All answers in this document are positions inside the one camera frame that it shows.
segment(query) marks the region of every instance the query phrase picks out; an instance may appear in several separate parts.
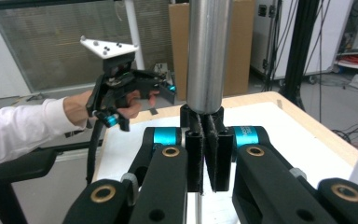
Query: cardboard box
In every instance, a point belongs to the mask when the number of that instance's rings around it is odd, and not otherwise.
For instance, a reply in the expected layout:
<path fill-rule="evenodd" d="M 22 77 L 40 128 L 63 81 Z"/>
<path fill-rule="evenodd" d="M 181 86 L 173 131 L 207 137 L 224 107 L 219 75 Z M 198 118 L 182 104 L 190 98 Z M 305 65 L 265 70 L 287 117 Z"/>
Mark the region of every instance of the cardboard box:
<path fill-rule="evenodd" d="M 248 91 L 255 1 L 234 1 L 228 41 L 224 96 Z M 177 99 L 186 99 L 189 4 L 169 6 Z"/>

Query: floor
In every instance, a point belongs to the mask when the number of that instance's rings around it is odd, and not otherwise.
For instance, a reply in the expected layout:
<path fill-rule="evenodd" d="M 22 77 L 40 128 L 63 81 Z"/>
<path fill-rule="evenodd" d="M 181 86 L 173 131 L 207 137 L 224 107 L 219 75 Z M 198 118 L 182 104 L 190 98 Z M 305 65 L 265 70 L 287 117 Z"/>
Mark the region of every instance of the floor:
<path fill-rule="evenodd" d="M 339 130 L 358 147 L 358 89 L 351 87 L 353 75 L 322 75 L 321 81 L 311 85 L 304 81 L 301 86 L 301 98 L 305 111 L 331 130 Z M 261 92 L 263 82 L 257 76 L 250 75 L 248 94 Z M 273 91 L 279 90 L 278 82 Z M 0 107 L 10 104 L 13 99 L 0 102 Z M 157 108 L 169 106 L 158 101 Z M 90 132 L 76 136 L 77 141 L 88 141 Z M 43 178 L 13 184 L 22 209 L 29 221 L 34 224 L 62 223 L 70 205 L 86 187 L 86 151 L 68 152 L 60 156 Z"/>

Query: white sleeve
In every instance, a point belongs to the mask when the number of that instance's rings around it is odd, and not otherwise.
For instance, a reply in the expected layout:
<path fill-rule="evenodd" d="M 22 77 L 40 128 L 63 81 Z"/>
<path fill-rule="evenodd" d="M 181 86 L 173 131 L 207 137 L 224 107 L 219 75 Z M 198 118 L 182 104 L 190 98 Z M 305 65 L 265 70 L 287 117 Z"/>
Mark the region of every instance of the white sleeve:
<path fill-rule="evenodd" d="M 0 109 L 0 163 L 24 155 L 75 126 L 63 111 L 63 98 L 42 105 L 20 105 Z"/>

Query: silver cylinder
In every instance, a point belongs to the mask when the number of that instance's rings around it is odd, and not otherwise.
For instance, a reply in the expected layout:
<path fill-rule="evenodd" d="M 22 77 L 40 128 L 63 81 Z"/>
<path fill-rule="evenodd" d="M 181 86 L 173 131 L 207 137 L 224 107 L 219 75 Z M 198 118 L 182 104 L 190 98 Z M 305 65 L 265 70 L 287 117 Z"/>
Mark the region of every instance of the silver cylinder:
<path fill-rule="evenodd" d="M 222 104 L 232 2 L 190 1 L 187 104 L 199 114 L 212 114 Z"/>

